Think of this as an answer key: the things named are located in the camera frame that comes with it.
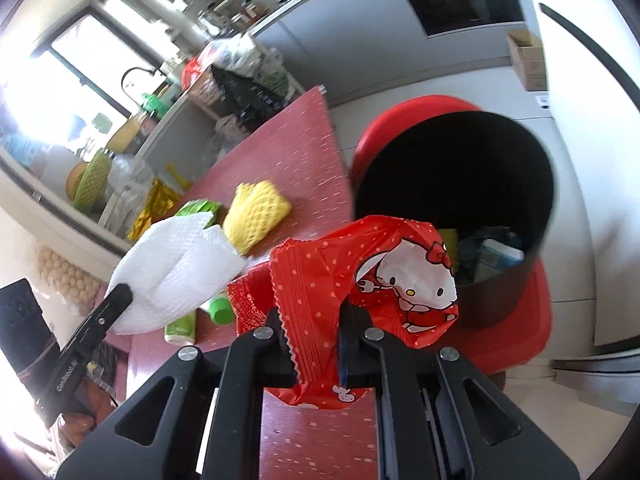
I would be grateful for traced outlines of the red Hello Kitty snack bag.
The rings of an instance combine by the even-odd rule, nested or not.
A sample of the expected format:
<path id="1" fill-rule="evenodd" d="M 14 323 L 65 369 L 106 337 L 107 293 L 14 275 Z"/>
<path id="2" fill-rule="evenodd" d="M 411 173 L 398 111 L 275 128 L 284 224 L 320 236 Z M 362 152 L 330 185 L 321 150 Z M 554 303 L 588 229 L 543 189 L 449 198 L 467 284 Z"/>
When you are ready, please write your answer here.
<path id="1" fill-rule="evenodd" d="M 367 216 L 318 240 L 289 238 L 227 292 L 240 334 L 279 312 L 298 375 L 271 394 L 288 405 L 341 410 L 363 390 L 338 377 L 343 302 L 366 309 L 373 325 L 406 346 L 434 344 L 457 319 L 458 294 L 446 242 L 427 222 Z"/>

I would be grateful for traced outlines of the black kitchen faucet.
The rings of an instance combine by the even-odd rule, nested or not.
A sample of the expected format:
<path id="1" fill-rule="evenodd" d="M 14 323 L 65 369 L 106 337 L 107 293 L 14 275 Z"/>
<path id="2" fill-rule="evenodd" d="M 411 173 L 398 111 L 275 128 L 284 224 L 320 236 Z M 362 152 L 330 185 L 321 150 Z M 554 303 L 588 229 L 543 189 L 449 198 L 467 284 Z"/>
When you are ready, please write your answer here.
<path id="1" fill-rule="evenodd" d="M 134 66 L 128 68 L 120 78 L 120 88 L 124 95 L 130 101 L 137 104 L 138 107 L 148 99 L 151 94 L 158 94 L 166 86 L 166 77 L 154 67 L 146 68 Z"/>

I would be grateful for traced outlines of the black plastic bag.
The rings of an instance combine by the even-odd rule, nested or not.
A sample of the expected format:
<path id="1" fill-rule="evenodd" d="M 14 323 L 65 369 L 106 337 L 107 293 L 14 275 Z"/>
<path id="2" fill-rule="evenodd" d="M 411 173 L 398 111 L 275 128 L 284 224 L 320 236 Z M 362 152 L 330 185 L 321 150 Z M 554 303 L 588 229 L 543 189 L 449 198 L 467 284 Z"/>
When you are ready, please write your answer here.
<path id="1" fill-rule="evenodd" d="M 213 76 L 221 99 L 241 126 L 254 132 L 265 122 L 284 110 L 288 101 L 253 78 L 244 77 L 212 64 L 208 70 Z"/>

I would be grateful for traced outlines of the black trash bin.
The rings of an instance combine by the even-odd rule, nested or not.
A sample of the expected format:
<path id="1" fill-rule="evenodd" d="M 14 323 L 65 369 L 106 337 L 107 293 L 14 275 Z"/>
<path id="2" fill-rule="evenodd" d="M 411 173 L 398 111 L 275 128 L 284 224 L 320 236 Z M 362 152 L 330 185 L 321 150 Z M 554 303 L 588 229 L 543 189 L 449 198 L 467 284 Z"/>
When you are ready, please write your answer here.
<path id="1" fill-rule="evenodd" d="M 549 157 L 527 128 L 470 110 L 428 118 L 353 169 L 352 183 L 358 218 L 386 214 L 456 231 L 462 326 L 495 325 L 515 309 L 538 262 L 554 202 Z M 524 260 L 473 282 L 470 249 L 509 236 Z"/>

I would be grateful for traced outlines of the white refrigerator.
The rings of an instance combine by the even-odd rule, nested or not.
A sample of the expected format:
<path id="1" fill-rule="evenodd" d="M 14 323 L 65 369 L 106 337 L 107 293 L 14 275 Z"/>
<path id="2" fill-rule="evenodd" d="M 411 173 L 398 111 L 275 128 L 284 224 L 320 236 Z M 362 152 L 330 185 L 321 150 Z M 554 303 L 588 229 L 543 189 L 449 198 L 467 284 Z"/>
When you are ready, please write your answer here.
<path id="1" fill-rule="evenodd" d="M 597 354 L 570 385 L 639 400 L 639 41 L 614 0 L 533 0 L 551 113 L 589 226 Z"/>

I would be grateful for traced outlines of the white bottle green cap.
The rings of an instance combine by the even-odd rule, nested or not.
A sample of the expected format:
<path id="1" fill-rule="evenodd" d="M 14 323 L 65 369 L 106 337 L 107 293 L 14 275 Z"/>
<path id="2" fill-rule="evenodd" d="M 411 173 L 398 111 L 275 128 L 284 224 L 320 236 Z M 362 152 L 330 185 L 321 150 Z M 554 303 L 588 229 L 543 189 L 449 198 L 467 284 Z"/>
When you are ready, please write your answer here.
<path id="1" fill-rule="evenodd" d="M 203 302 L 198 308 L 218 326 L 226 326 L 235 321 L 232 304 L 226 292 L 218 292 L 216 296 Z"/>

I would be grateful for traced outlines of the gold foil bag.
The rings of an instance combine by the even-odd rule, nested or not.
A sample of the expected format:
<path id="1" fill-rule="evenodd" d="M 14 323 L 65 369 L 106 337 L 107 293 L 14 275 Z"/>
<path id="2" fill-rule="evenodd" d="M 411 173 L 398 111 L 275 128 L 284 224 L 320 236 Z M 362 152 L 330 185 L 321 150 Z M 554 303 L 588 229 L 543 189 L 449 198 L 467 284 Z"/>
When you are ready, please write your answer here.
<path id="1" fill-rule="evenodd" d="M 166 184 L 161 178 L 156 177 L 151 184 L 148 196 L 146 196 L 142 211 L 134 219 L 127 238 L 135 243 L 142 234 L 168 213 L 175 204 L 181 200 L 182 194 Z"/>

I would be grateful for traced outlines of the clear plastic bag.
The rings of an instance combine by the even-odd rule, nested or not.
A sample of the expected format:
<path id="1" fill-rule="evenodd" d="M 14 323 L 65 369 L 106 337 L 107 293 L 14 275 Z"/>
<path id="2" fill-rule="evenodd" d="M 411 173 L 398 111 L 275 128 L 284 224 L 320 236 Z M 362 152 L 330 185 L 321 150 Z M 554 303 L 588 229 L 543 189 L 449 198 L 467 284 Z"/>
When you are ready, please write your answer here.
<path id="1" fill-rule="evenodd" d="M 134 155 L 116 155 L 107 176 L 108 200 L 99 225 L 117 237 L 126 238 L 146 203 L 154 178 L 154 171 L 145 160 Z"/>

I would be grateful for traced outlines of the white paper towel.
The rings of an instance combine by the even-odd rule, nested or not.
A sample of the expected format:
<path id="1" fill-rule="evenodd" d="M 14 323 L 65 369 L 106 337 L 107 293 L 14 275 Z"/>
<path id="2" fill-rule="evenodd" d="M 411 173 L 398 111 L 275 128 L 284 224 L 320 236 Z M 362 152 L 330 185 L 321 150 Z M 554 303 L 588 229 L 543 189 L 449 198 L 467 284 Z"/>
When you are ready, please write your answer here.
<path id="1" fill-rule="evenodd" d="M 112 273 L 109 289 L 129 286 L 132 303 L 112 325 L 117 335 L 160 330 L 212 299 L 246 267 L 209 211 L 173 216 L 146 230 Z"/>

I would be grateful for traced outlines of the yellow ridged sponge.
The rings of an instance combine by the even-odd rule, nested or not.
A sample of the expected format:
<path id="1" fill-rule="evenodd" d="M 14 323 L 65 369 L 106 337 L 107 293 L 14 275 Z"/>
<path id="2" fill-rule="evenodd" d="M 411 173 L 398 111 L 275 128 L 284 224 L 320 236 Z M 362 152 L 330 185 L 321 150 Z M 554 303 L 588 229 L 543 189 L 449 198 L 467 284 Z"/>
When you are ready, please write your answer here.
<path id="1" fill-rule="evenodd" d="M 291 203 L 269 180 L 236 187 L 222 230 L 242 256 L 261 242 L 292 210 Z"/>

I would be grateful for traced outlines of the blue plasters box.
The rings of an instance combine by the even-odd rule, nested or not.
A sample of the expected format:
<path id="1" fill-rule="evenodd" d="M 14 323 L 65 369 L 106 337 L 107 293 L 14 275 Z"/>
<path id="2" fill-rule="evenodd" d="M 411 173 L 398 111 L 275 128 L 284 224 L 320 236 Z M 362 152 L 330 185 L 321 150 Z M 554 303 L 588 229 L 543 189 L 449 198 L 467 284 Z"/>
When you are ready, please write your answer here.
<path id="1" fill-rule="evenodd" d="M 511 266 L 517 266 L 524 260 L 521 249 L 488 238 L 480 245 L 474 270 L 474 282 L 480 283 L 495 278 Z"/>

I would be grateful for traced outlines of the green woven basket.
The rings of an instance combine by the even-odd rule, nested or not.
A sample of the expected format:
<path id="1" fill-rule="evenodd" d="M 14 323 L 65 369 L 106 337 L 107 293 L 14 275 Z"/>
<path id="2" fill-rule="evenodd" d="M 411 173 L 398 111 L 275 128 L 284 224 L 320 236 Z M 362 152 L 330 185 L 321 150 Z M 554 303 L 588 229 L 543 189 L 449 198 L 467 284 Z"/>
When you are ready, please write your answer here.
<path id="1" fill-rule="evenodd" d="M 102 148 L 94 154 L 82 174 L 74 196 L 74 207 L 84 214 L 92 211 L 94 204 L 102 196 L 112 160 L 112 152 Z"/>

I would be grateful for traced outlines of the green snack bag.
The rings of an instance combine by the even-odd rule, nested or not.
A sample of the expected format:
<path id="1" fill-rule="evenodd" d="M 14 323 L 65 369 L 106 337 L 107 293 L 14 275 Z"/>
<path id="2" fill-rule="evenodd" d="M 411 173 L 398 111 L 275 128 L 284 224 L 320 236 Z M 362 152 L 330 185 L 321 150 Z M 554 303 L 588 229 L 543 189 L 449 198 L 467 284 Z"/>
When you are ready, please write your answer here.
<path id="1" fill-rule="evenodd" d="M 213 226 L 217 221 L 217 214 L 220 211 L 221 203 L 213 200 L 189 200 L 177 212 L 176 216 L 190 216 L 190 214 L 200 214 L 201 212 L 209 212 L 212 216 L 206 224 L 206 229 Z"/>

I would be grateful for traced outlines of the red stool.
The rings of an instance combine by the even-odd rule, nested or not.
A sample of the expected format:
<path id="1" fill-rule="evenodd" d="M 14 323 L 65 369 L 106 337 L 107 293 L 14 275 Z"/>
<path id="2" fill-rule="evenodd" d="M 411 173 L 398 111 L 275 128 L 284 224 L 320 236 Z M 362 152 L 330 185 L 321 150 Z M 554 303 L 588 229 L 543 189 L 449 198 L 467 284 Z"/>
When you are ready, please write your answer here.
<path id="1" fill-rule="evenodd" d="M 488 375 L 541 352 L 551 327 L 539 253 L 554 202 L 550 159 L 528 129 L 452 96 L 420 96 L 377 118 L 357 144 L 354 213 L 386 214 L 453 230 L 459 242 L 504 229 L 522 262 L 486 281 L 458 278 L 460 342 Z"/>

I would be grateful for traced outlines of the coconut water bottle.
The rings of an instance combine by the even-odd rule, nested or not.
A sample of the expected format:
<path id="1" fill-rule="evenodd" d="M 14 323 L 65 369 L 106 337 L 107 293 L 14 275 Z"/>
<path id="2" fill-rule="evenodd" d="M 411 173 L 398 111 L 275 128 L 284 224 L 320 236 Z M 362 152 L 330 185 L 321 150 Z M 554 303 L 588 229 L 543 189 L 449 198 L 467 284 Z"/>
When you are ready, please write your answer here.
<path id="1" fill-rule="evenodd" d="M 164 328 L 164 341 L 173 346 L 193 346 L 196 338 L 196 311 L 183 315 Z"/>

